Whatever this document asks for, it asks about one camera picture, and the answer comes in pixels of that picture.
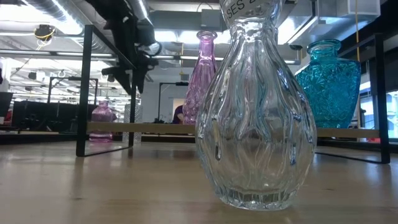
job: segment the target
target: yellow cable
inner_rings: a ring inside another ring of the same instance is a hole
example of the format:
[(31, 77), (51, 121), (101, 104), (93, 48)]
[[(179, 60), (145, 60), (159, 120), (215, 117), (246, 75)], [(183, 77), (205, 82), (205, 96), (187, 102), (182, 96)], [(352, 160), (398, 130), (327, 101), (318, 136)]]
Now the yellow cable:
[[(355, 26), (356, 26), (356, 43), (359, 43), (359, 28), (358, 28), (358, 0), (355, 0)], [(356, 48), (356, 59), (361, 63), (361, 58), (359, 56), (359, 47)], [(361, 98), (358, 95), (358, 100), (357, 100), (357, 125), (358, 129), (361, 127)]]
[(50, 37), (54, 32), (55, 32), (55, 29), (53, 29), (52, 32), (51, 32), (50, 34), (47, 34), (47, 35), (44, 35), (44, 36), (37, 36), (37, 35), (35, 34), (35, 37), (37, 37), (37, 38), (39, 38), (39, 39), (46, 38), (46, 37)]
[[(356, 43), (359, 43), (359, 29), (358, 29), (358, 0), (355, 0), (355, 25), (356, 25)], [(360, 62), (359, 47), (356, 48), (356, 59)]]
[[(181, 56), (184, 54), (184, 43), (181, 43)], [(184, 61), (181, 59), (181, 72), (180, 75), (183, 75), (184, 73), (182, 72), (182, 66), (183, 66)]]

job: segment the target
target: wooden table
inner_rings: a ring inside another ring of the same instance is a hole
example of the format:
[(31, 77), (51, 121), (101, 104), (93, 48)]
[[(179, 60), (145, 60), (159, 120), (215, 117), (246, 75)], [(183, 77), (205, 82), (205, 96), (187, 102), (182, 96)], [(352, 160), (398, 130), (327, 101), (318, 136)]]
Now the wooden table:
[(293, 206), (252, 212), (214, 196), (194, 144), (74, 153), (74, 142), (0, 146), (0, 223), (398, 223), (396, 157), (376, 165), (317, 155)]

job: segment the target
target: metal rack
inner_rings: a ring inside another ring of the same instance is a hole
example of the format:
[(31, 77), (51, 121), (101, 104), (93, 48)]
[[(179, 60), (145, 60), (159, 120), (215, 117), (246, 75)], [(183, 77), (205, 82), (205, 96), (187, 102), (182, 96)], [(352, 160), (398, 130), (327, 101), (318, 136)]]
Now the metal rack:
[[(93, 41), (93, 35), (96, 35), (105, 45), (107, 45), (126, 65), (131, 69), (134, 69), (134, 65), (94, 26), (85, 26), (85, 37), (83, 44), (83, 61), (81, 66), (81, 83), (80, 83), (80, 100), (78, 109), (78, 119), (77, 119), (77, 142), (76, 142), (76, 156), (86, 157), (94, 156), (98, 154), (103, 154), (107, 152), (114, 152), (122, 149), (127, 149), (132, 147), (134, 144), (134, 133), (130, 132), (129, 135), (129, 146), (122, 147), (118, 149), (112, 149), (107, 151), (86, 153), (86, 137), (87, 137), (87, 111), (88, 111), (88, 91), (90, 87), (90, 66), (91, 66), (91, 46)], [(136, 107), (136, 84), (134, 81), (131, 83), (131, 110), (130, 113), (130, 123), (134, 123), (135, 120), (135, 110)]]
[[(356, 50), (358, 47), (362, 47), (370, 42), (374, 42), (374, 57), (376, 59), (376, 79), (371, 79), (371, 88), (372, 86), (377, 87), (377, 116), (379, 118), (379, 129), (373, 130), (377, 131), (377, 136), (358, 136), (357, 138), (380, 138), (380, 144), (377, 147), (380, 149), (380, 161), (373, 161), (369, 159), (360, 159), (355, 157), (342, 156), (337, 154), (330, 154), (324, 152), (317, 152), (317, 154), (341, 157), (345, 159), (352, 159), (357, 161), (371, 162), (376, 164), (389, 164), (390, 163), (390, 144), (388, 137), (388, 120), (387, 120), (387, 99), (386, 99), (386, 78), (385, 78), (385, 64), (384, 64), (384, 38), (383, 34), (374, 34), (367, 39), (357, 43), (356, 45), (348, 48), (344, 52), (339, 54), (339, 57), (344, 57), (348, 55), (350, 52)], [(338, 145), (340, 147), (349, 147), (349, 144), (346, 142), (339, 142)]]
[[(133, 64), (112, 44), (105, 36), (94, 26), (87, 25), (85, 27), (85, 42), (83, 47), (83, 65), (81, 71), (81, 85), (80, 85), (80, 107), (78, 112), (78, 140), (76, 144), (76, 155), (78, 157), (92, 156), (107, 152), (113, 152), (121, 149), (126, 149), (133, 146), (134, 143), (134, 132), (143, 133), (175, 133), (175, 134), (195, 134), (195, 127), (192, 125), (172, 125), (172, 124), (134, 124), (135, 111), (131, 110), (130, 123), (96, 123), (87, 122), (87, 105), (88, 105), (88, 89), (90, 80), (90, 62), (91, 62), (91, 41), (93, 34), (97, 35), (114, 53), (128, 64), (132, 69)], [(323, 154), (327, 156), (342, 157), (345, 159), (353, 159), (357, 161), (372, 162), (378, 164), (390, 163), (390, 150), (389, 150), (389, 139), (388, 139), (388, 127), (387, 127), (387, 108), (386, 108), (386, 85), (384, 78), (384, 46), (382, 34), (374, 34), (372, 37), (352, 46), (352, 48), (344, 51), (340, 56), (348, 54), (353, 49), (363, 46), (370, 41), (375, 41), (376, 51), (376, 72), (377, 79), (376, 83), (371, 85), (377, 86), (377, 108), (379, 116), (379, 130), (366, 130), (366, 129), (317, 129), (318, 137), (347, 137), (347, 138), (380, 138), (380, 161), (372, 161), (367, 159), (359, 159), (355, 157), (341, 156), (336, 154), (329, 154), (324, 152), (317, 152), (317, 154)], [(131, 108), (135, 108), (136, 104), (136, 84), (131, 83), (132, 95), (131, 95)], [(85, 153), (86, 134), (88, 131), (121, 131), (129, 132), (129, 146), (121, 149), (115, 149), (110, 151)]]

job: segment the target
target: black metal frame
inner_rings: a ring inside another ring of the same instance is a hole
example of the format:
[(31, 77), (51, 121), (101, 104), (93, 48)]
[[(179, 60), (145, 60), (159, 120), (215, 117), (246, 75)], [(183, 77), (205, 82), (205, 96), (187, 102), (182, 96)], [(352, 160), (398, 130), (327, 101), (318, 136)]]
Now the black metal frame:
[[(50, 84), (49, 84), (49, 96), (48, 96), (48, 98), (47, 98), (47, 103), (50, 103), (51, 101), (51, 91), (52, 91), (52, 88), (53, 87), (56, 87), (56, 85), (55, 86), (52, 86), (52, 80), (54, 80), (54, 79), (57, 79), (57, 80), (64, 80), (64, 79), (67, 79), (67, 80), (74, 80), (74, 81), (81, 81), (81, 78), (80, 77), (64, 77), (64, 78), (60, 78), (60, 77), (50, 77)], [(97, 78), (90, 78), (90, 80), (94, 80), (95, 81), (95, 90), (94, 90), (94, 105), (96, 105), (97, 104), (97, 92), (98, 92), (98, 79)]]
[(176, 85), (176, 86), (187, 86), (188, 83), (186, 85), (178, 85), (179, 83), (159, 83), (159, 97), (157, 99), (157, 120), (160, 120), (160, 96), (162, 94), (162, 85)]
[[(380, 144), (377, 147), (380, 148), (380, 161), (372, 161), (369, 159), (360, 159), (355, 157), (341, 156), (337, 154), (330, 154), (324, 152), (316, 152), (317, 154), (327, 155), (327, 156), (335, 156), (341, 157), (345, 159), (352, 159), (356, 161), (364, 161), (364, 162), (372, 162), (376, 164), (389, 164), (390, 163), (390, 145), (388, 138), (388, 120), (387, 120), (387, 99), (386, 99), (386, 79), (384, 74), (384, 38), (383, 34), (374, 34), (371, 37), (357, 43), (356, 45), (350, 47), (344, 52), (339, 54), (339, 57), (343, 57), (350, 52), (356, 50), (358, 47), (362, 47), (365, 44), (374, 41), (375, 45), (375, 58), (376, 58), (376, 82), (373, 83), (371, 79), (371, 88), (372, 86), (377, 86), (377, 116), (379, 118), (379, 135), (380, 135)], [(339, 145), (341, 147), (345, 147), (347, 142), (341, 142)]]
[[(122, 149), (128, 149), (133, 147), (134, 144), (134, 133), (130, 133), (129, 146), (122, 147), (120, 149), (113, 149), (107, 151), (86, 153), (86, 138), (87, 138), (87, 109), (88, 109), (88, 90), (90, 87), (90, 65), (91, 65), (91, 45), (93, 41), (93, 34), (95, 34), (106, 46), (108, 46), (117, 56), (119, 60), (122, 60), (127, 66), (134, 71), (134, 65), (99, 31), (94, 25), (86, 25), (84, 31), (84, 43), (83, 43), (83, 63), (81, 66), (81, 83), (80, 83), (80, 100), (78, 108), (78, 119), (77, 119), (77, 141), (76, 141), (76, 156), (86, 157), (94, 156), (98, 154), (104, 154), (108, 152), (119, 151)], [(131, 91), (131, 113), (130, 123), (134, 123), (136, 111), (136, 84), (132, 79), (132, 91)]]

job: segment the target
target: vase rim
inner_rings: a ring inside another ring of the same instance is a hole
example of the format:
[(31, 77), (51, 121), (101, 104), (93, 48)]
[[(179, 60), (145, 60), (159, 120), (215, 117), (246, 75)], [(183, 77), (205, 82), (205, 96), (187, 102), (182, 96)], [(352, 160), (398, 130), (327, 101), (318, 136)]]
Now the vase rim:
[(210, 30), (201, 30), (197, 33), (197, 37), (202, 40), (209, 40), (209, 39), (216, 39), (217, 38), (217, 33), (214, 31), (210, 31)]
[(107, 100), (98, 100), (98, 106), (101, 106), (101, 105), (108, 106), (108, 101)]
[(336, 39), (327, 39), (327, 40), (319, 40), (314, 43), (308, 45), (307, 53), (311, 54), (311, 51), (314, 47), (321, 46), (321, 45), (330, 45), (333, 46), (336, 50), (341, 48), (341, 41)]

